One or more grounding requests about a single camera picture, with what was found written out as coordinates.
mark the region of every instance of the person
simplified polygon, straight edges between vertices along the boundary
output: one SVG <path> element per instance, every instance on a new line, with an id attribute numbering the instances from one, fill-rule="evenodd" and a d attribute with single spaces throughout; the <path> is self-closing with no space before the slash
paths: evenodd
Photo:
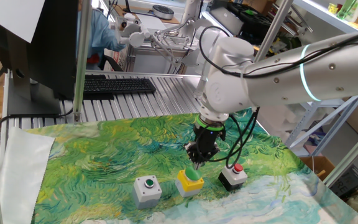
<path id="1" fill-rule="evenodd" d="M 78 0 L 77 37 L 80 34 L 81 10 L 82 10 L 82 0 Z M 118 44 L 115 31 L 109 28 L 109 21 L 107 20 L 107 17 L 101 11 L 97 9 L 93 9 L 86 69 L 100 70 L 98 65 L 104 54 L 104 49 L 109 49 L 119 52 L 125 47 L 126 47 L 125 44 Z"/>

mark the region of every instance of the bottle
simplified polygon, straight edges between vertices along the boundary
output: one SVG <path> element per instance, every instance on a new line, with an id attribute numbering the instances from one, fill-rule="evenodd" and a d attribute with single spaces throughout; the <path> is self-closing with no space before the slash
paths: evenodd
<path id="1" fill-rule="evenodd" d="M 340 19 L 345 19 L 347 13 L 352 9 L 353 5 L 357 0 L 346 0 L 345 4 L 342 6 L 342 9 L 336 14 L 336 17 Z"/>
<path id="2" fill-rule="evenodd" d="M 349 10 L 349 12 L 347 13 L 345 20 L 349 22 L 355 22 L 357 17 L 358 17 L 358 0 L 356 1 L 356 3 L 354 3 L 351 10 Z"/>

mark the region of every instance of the green button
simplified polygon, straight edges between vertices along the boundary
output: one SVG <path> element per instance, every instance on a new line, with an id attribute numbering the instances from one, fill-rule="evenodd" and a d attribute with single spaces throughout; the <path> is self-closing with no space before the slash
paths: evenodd
<path id="1" fill-rule="evenodd" d="M 146 182 L 144 183 L 144 185 L 147 187 L 147 188 L 152 188 L 154 186 L 154 181 L 153 180 L 150 180 L 150 179 L 147 179 Z"/>
<path id="2" fill-rule="evenodd" d="M 201 171 L 199 170 L 194 170 L 194 168 L 192 166 L 189 166 L 186 168 L 185 174 L 187 176 L 187 178 L 189 178 L 190 180 L 200 180 L 201 178 Z"/>
<path id="3" fill-rule="evenodd" d="M 251 16 L 254 15 L 254 12 L 253 12 L 252 10 L 250 10 L 250 9 L 246 10 L 246 13 L 247 13 L 248 15 L 251 15 Z"/>

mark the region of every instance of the red button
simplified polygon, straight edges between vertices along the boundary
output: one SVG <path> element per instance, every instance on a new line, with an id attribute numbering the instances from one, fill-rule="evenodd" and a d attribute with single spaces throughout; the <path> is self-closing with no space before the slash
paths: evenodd
<path id="1" fill-rule="evenodd" d="M 237 171 L 237 172 L 241 172 L 241 171 L 242 171 L 242 165 L 240 165 L 240 164 L 235 164 L 235 165 L 234 165 L 234 170 Z"/>

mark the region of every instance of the blue shirt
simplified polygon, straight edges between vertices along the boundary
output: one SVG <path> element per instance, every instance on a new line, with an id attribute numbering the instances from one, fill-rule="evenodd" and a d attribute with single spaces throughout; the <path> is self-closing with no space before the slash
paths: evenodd
<path id="1" fill-rule="evenodd" d="M 77 46 L 80 35 L 81 12 L 78 12 L 77 19 Z M 92 10 L 91 35 L 89 37 L 88 58 L 98 54 L 102 58 L 104 49 L 120 51 L 125 48 L 125 44 L 118 44 L 114 30 L 109 28 L 109 21 L 99 10 Z"/>

